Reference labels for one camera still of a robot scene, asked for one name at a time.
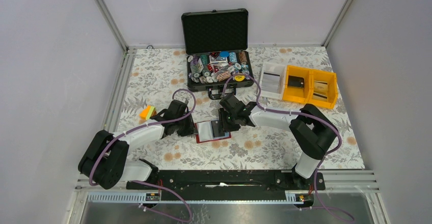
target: gray wall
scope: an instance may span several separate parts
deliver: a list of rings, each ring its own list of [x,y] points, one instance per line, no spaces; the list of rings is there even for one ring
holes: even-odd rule
[[[61,223],[122,51],[94,0],[0,3],[0,223]]]
[[[249,44],[320,44],[345,0],[104,0],[130,45],[184,45],[181,14],[246,8]]]
[[[328,52],[392,223],[430,223],[432,0],[355,0]]]

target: cable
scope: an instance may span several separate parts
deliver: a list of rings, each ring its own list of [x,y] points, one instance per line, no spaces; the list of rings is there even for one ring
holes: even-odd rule
[[[257,104],[257,106],[258,106],[260,109],[262,109],[262,110],[264,110],[264,111],[268,111],[268,112],[273,112],[273,113],[289,114],[289,115],[299,115],[299,116],[308,117],[308,118],[314,119],[314,120],[316,120],[316,121],[319,121],[319,122],[323,123],[324,125],[326,125],[327,127],[329,127],[329,128],[330,128],[330,129],[331,129],[331,130],[336,134],[336,136],[337,136],[337,138],[338,138],[338,145],[337,145],[334,149],[328,151],[328,152],[326,153],[326,155],[335,152],[336,150],[338,150],[338,149],[342,146],[342,137],[341,137],[340,133],[338,132],[338,130],[337,130],[333,125],[331,125],[330,123],[328,123],[327,121],[325,121],[325,120],[323,120],[323,119],[321,119],[321,118],[318,118],[318,117],[316,117],[316,116],[313,116],[313,115],[310,115],[310,114],[307,114],[307,113],[298,112],[298,111],[283,111],[283,110],[277,110],[277,109],[271,109],[271,108],[264,108],[264,107],[259,103],[259,97],[261,96],[261,86],[259,85],[259,83],[257,82],[257,80],[255,80],[253,77],[251,77],[251,76],[249,76],[249,75],[239,73],[239,74],[232,75],[230,78],[228,78],[228,79],[226,80],[225,84],[224,84],[224,88],[223,88],[223,90],[222,90],[222,96],[225,95],[225,90],[226,90],[226,88],[227,88],[228,82],[229,82],[232,78],[234,78],[235,76],[238,76],[238,75],[243,75],[243,76],[248,77],[249,79],[251,79],[251,80],[252,80],[252,81],[257,85],[257,87],[258,87],[258,95],[257,95],[257,98],[256,98],[256,104]],[[324,208],[324,209],[327,210],[327,211],[328,211],[332,216],[334,216],[336,219],[341,220],[341,221],[344,221],[344,222],[348,222],[348,223],[354,223],[356,219],[355,219],[351,214],[349,214],[349,213],[346,212],[345,210],[342,210],[342,209],[339,209],[339,208],[335,208],[335,207],[327,207],[327,206],[325,206],[325,204],[322,202],[321,198],[320,198],[319,195],[318,195],[318,188],[316,187],[316,179],[317,179],[317,174],[318,174],[318,168],[321,166],[322,162],[323,162],[324,159],[326,158],[326,155],[324,156],[324,158],[319,162],[318,166],[316,167],[316,169],[315,169],[315,171],[314,171],[314,181],[313,181],[313,184],[314,184],[313,186],[314,186],[314,190],[315,190],[316,198],[319,200],[319,202],[321,203],[322,207],[312,207],[312,208],[313,208],[313,209],[323,209],[323,208]],[[333,209],[333,210],[339,210],[339,211],[345,213],[346,215],[348,215],[348,216],[351,218],[351,220],[343,219],[343,218],[341,218],[341,217],[335,215],[332,211],[330,211],[330,209]]]
[[[172,123],[172,122],[180,121],[180,120],[183,120],[184,118],[190,116],[190,115],[192,114],[192,112],[195,110],[195,106],[196,106],[196,104],[197,104],[197,99],[195,98],[195,95],[194,95],[191,91],[189,91],[189,90],[187,90],[187,89],[183,89],[183,88],[182,88],[182,89],[179,89],[179,90],[177,90],[177,91],[175,91],[175,92],[173,93],[173,97],[172,97],[172,99],[174,99],[175,94],[176,94],[177,92],[180,92],[180,91],[185,91],[185,92],[190,93],[190,94],[192,95],[193,99],[194,99],[194,106],[192,107],[192,109],[191,109],[188,113],[186,113],[186,115],[184,115],[184,116],[182,116],[182,117],[180,117],[180,118],[177,118],[177,119],[173,119],[173,120],[157,121],[157,122],[153,122],[153,123],[150,123],[150,124],[143,124],[143,125],[140,125],[140,126],[137,126],[137,127],[135,127],[135,128],[132,128],[132,129],[128,130],[128,131],[126,132],[126,134],[130,134],[131,132],[134,132],[134,131],[136,131],[136,130],[139,130],[139,129],[144,128],[144,127],[147,127],[147,126],[154,126],[154,125],[159,125],[159,124],[165,124],[165,123]],[[107,153],[107,151],[108,151],[108,149],[111,147],[111,145],[113,145],[113,144],[114,144],[118,139],[122,138],[124,135],[125,135],[125,134],[122,133],[122,134],[118,135],[117,137],[113,138],[113,139],[112,139],[112,140],[111,140],[111,141],[106,145],[106,147],[102,150],[102,152],[100,153],[99,157],[97,158],[97,160],[96,160],[95,164],[93,165],[93,168],[92,168],[92,170],[91,170],[91,172],[90,172],[90,176],[89,176],[89,184],[90,184],[91,186],[97,186],[97,185],[98,185],[97,183],[93,183],[93,175],[94,175],[94,173],[95,173],[95,171],[96,171],[96,168],[97,168],[97,166],[99,165],[100,161],[101,161],[102,158],[104,157],[105,153]],[[167,217],[169,217],[169,218],[171,218],[171,219],[174,219],[174,220],[177,220],[177,221],[182,221],[182,222],[191,222],[191,221],[192,221],[192,211],[191,211],[190,207],[186,204],[186,201],[185,201],[182,197],[180,197],[177,193],[175,193],[174,191],[172,191],[171,189],[168,189],[168,188],[166,188],[166,187],[157,186],[157,185],[153,185],[153,184],[145,183],[145,182],[141,182],[141,181],[134,181],[134,182],[137,182],[137,183],[139,183],[139,184],[143,184],[143,185],[147,185],[147,186],[151,186],[151,187],[155,187],[155,188],[165,189],[166,191],[173,193],[175,196],[177,196],[177,197],[178,197],[178,198],[179,198],[179,199],[180,199],[180,200],[181,200],[181,201],[186,205],[186,208],[187,208],[187,210],[188,210],[190,216],[189,216],[189,220],[182,220],[182,219],[178,219],[177,217],[174,217],[174,216],[171,216],[171,215],[168,215],[168,214],[165,214],[165,213],[162,213],[162,212],[156,211],[156,210],[152,210],[152,209],[149,209],[149,210],[151,210],[151,211],[153,211],[153,212],[155,212],[155,213],[158,213],[158,214],[161,214],[161,215],[167,216]]]

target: table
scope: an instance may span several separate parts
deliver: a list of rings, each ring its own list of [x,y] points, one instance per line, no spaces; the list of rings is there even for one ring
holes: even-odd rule
[[[254,76],[259,80],[263,62],[290,64],[300,67],[332,71],[324,47],[260,47],[248,48]],[[139,113],[153,105],[157,111],[167,108],[172,94],[187,88],[186,56],[184,49],[138,49],[117,130],[142,124]],[[237,89],[237,97],[244,103],[255,101],[257,88]],[[210,100],[207,92],[195,93],[197,106],[192,114],[194,122],[218,118],[219,100]],[[176,99],[193,100],[187,93]],[[265,106],[300,109],[302,104],[260,98]],[[343,138],[342,147],[321,165],[321,169],[364,169],[364,163],[339,93],[334,109],[320,109],[337,126]],[[197,144],[194,136],[176,134],[133,151],[128,158],[145,158],[163,170],[289,170],[301,155],[301,149],[289,131],[269,127],[242,127],[232,132],[232,138]],[[337,139],[331,148],[337,145]]]

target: purple cable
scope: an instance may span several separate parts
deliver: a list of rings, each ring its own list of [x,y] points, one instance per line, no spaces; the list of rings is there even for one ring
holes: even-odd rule
[[[169,218],[171,218],[171,219],[174,219],[174,220],[176,220],[176,221],[181,221],[181,222],[191,222],[191,221],[192,221],[192,210],[191,210],[191,208],[189,207],[189,205],[187,205],[186,201],[185,201],[185,200],[184,200],[180,195],[178,195],[176,192],[174,192],[173,190],[171,190],[171,189],[169,189],[169,188],[167,188],[167,187],[162,187],[162,186],[158,186],[158,185],[153,185],[153,184],[150,184],[150,183],[147,183],[147,182],[142,182],[142,181],[132,181],[132,182],[139,183],[139,184],[143,184],[143,185],[150,186],[150,187],[160,188],[160,189],[166,190],[166,191],[168,191],[168,192],[174,194],[174,195],[175,195],[179,200],[181,200],[181,201],[184,203],[184,205],[186,205],[187,211],[189,212],[189,220],[183,220],[183,219],[180,219],[180,218],[177,218],[177,217],[174,217],[174,216],[168,215],[168,214],[166,214],[166,213],[163,213],[163,212],[160,212],[160,211],[157,211],[157,210],[153,210],[153,209],[151,209],[151,208],[146,208],[146,207],[144,207],[144,210],[149,210],[149,211],[152,211],[152,212],[154,212],[154,213],[157,213],[157,214],[161,214],[161,215],[167,216],[167,217],[169,217]]]
[[[179,92],[179,91],[185,91],[185,92],[188,92],[188,93],[190,93],[191,95],[192,95],[192,97],[193,97],[193,99],[194,99],[194,106],[192,107],[192,109],[186,114],[186,115],[184,115],[184,116],[182,116],[182,117],[180,117],[180,118],[178,118],[178,119],[173,119],[173,120],[168,120],[168,121],[158,121],[158,122],[153,122],[153,123],[150,123],[150,124],[143,124],[143,125],[140,125],[140,126],[137,126],[137,127],[135,127],[135,128],[132,128],[132,129],[130,129],[130,130],[128,130],[127,132],[126,132],[126,134],[130,134],[131,132],[133,132],[133,131],[136,131],[136,130],[139,130],[139,129],[141,129],[141,128],[144,128],[144,127],[146,127],[146,126],[154,126],[154,125],[159,125],[159,124],[165,124],[165,123],[171,123],[171,122],[176,122],[176,121],[180,121],[180,120],[183,120],[184,118],[186,118],[186,117],[188,117],[188,116],[190,116],[191,114],[192,114],[192,112],[195,110],[195,105],[197,104],[197,99],[195,98],[195,95],[191,92],[191,91],[189,91],[189,90],[187,90],[187,89],[179,89],[179,90],[177,90],[177,91],[175,91],[174,93],[173,93],[173,97],[172,97],[172,99],[174,99],[174,95],[177,93],[177,92]],[[92,168],[92,170],[91,170],[91,172],[90,172],[90,176],[89,176],[89,184],[91,185],[91,186],[97,186],[98,184],[97,183],[93,183],[93,175],[94,175],[94,173],[95,173],[95,171],[96,171],[96,168],[97,168],[97,166],[99,165],[99,163],[100,163],[100,161],[102,160],[102,158],[104,157],[104,155],[105,155],[105,153],[108,151],[108,149],[111,147],[111,145],[113,145],[113,143],[115,143],[118,139],[120,139],[121,137],[123,137],[125,134],[124,133],[122,133],[122,134],[120,134],[120,135],[118,135],[117,137],[115,137],[114,139],[112,139],[107,145],[106,145],[106,147],[102,150],[102,152],[100,153],[100,155],[99,155],[99,157],[97,158],[97,160],[96,160],[96,162],[95,162],[95,164],[93,165],[93,168]],[[172,191],[171,189],[168,189],[168,188],[166,188],[166,187],[162,187],[162,186],[157,186],[157,185],[153,185],[153,184],[150,184],[150,183],[144,183],[144,182],[141,182],[141,181],[135,181],[135,182],[137,182],[137,183],[140,183],[140,184],[143,184],[143,185],[147,185],[147,186],[151,186],[151,187],[155,187],[155,188],[161,188],[161,189],[165,189],[166,191],[169,191],[169,192],[171,192],[171,193],[173,193],[174,195],[176,195],[185,205],[186,205],[186,208],[187,208],[187,210],[188,210],[188,212],[189,212],[189,214],[190,214],[190,217],[189,217],[189,220],[182,220],[182,219],[178,219],[177,217],[173,217],[173,216],[171,216],[171,215],[168,215],[168,214],[165,214],[165,213],[162,213],[162,212],[159,212],[159,211],[156,211],[156,210],[151,210],[151,209],[149,209],[149,210],[151,210],[151,211],[153,211],[153,212],[155,212],[155,213],[158,213],[158,214],[162,214],[162,215],[164,215],[164,216],[167,216],[167,217],[169,217],[169,218],[171,218],[171,219],[174,219],[174,220],[177,220],[177,221],[182,221],[182,222],[191,222],[192,221],[192,212],[191,212],[191,209],[189,208],[189,206],[186,204],[186,201],[184,200],[184,199],[182,199],[177,193],[175,193],[174,191]]]
[[[260,87],[259,83],[258,83],[258,82],[253,78],[253,77],[251,77],[251,76],[249,76],[249,75],[246,75],[246,74],[235,74],[235,75],[232,75],[230,78],[228,78],[227,81],[225,82],[224,89],[222,90],[222,96],[225,95],[225,90],[226,90],[226,88],[227,88],[228,82],[229,82],[232,78],[234,78],[235,76],[238,76],[238,75],[243,75],[243,76],[248,77],[249,79],[251,79],[251,80],[252,80],[252,81],[253,81],[253,82],[258,86],[258,95],[257,95],[257,98],[256,98],[256,103],[257,103],[257,106],[258,106],[260,109],[262,109],[262,110],[264,110],[264,111],[268,111],[268,112],[273,112],[273,113],[280,113],[280,114],[289,114],[289,115],[305,116],[305,117],[308,117],[308,118],[311,118],[311,119],[317,120],[317,121],[323,123],[324,125],[326,125],[327,127],[329,127],[329,128],[330,128],[330,129],[331,129],[331,130],[336,134],[336,136],[338,137],[338,145],[337,145],[334,149],[328,151],[328,152],[326,153],[326,155],[335,152],[336,150],[338,150],[338,149],[342,146],[342,137],[341,137],[340,133],[338,132],[338,130],[337,130],[333,125],[331,125],[330,123],[328,123],[327,121],[325,121],[325,120],[323,120],[323,119],[321,119],[321,118],[318,118],[318,117],[313,116],[313,115],[310,115],[310,114],[306,114],[306,113],[302,113],[302,112],[297,112],[297,111],[283,111],[283,110],[277,110],[277,109],[271,109],[271,108],[264,108],[264,107],[259,103],[259,101],[258,101],[258,100],[259,100],[259,97],[261,96],[261,87]],[[354,223],[354,222],[356,221],[356,219],[355,219],[351,214],[349,214],[347,211],[342,210],[342,209],[339,209],[339,208],[335,208],[335,207],[327,207],[327,206],[325,206],[324,203],[322,202],[321,198],[320,198],[319,195],[318,195],[318,191],[317,191],[317,187],[316,187],[316,178],[317,178],[317,174],[318,174],[318,168],[321,166],[321,164],[322,164],[322,162],[324,161],[324,159],[325,159],[325,157],[324,157],[324,158],[319,162],[318,166],[316,167],[316,169],[315,169],[315,171],[314,171],[314,181],[313,181],[313,187],[314,187],[314,190],[315,190],[316,198],[319,200],[319,202],[321,203],[322,207],[312,207],[312,208],[313,208],[313,209],[323,209],[323,208],[324,208],[324,209],[327,210],[327,211],[328,211],[332,216],[334,216],[336,219],[341,220],[341,221],[344,221],[344,222],[348,222],[348,223]],[[333,209],[333,210],[339,210],[339,211],[345,213],[346,215],[348,215],[349,217],[351,217],[352,220],[343,219],[343,218],[341,218],[341,217],[335,215],[332,211],[330,211],[330,209]]]

